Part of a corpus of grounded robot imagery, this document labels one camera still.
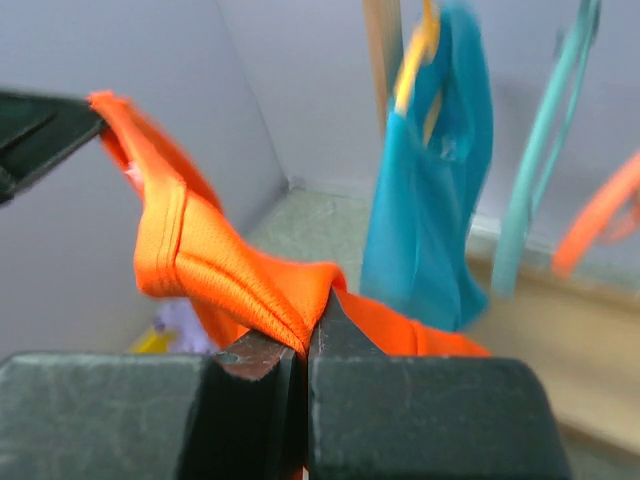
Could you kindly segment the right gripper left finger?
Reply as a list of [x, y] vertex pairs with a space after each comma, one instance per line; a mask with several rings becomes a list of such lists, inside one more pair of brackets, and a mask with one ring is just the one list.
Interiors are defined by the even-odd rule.
[[5, 479], [279, 479], [295, 354], [22, 353], [1, 364]]

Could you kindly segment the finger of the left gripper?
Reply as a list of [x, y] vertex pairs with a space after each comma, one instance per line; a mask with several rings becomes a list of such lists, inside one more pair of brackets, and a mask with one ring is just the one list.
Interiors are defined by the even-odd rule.
[[3, 88], [1, 202], [31, 188], [105, 128], [86, 99]]

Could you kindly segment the orange plastic hanger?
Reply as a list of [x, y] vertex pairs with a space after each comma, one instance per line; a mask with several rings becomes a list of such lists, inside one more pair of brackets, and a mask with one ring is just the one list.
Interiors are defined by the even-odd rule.
[[618, 242], [639, 230], [639, 152], [596, 191], [552, 255], [551, 270], [569, 277], [597, 242]]

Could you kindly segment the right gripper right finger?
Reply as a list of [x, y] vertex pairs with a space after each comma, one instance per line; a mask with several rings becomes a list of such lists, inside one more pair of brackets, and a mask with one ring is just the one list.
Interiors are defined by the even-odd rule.
[[546, 391], [503, 357], [389, 356], [331, 293], [307, 361], [313, 479], [568, 479]]

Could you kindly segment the orange t shirt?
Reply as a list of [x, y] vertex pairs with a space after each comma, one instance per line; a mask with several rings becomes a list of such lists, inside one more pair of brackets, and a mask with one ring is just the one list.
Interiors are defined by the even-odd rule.
[[91, 94], [89, 105], [108, 126], [104, 147], [143, 200], [134, 252], [138, 288], [152, 297], [189, 299], [218, 346], [258, 330], [305, 358], [335, 294], [346, 316], [386, 354], [488, 356], [462, 334], [423, 326], [350, 293], [333, 263], [298, 263], [247, 244], [191, 160], [129, 100], [104, 91]]

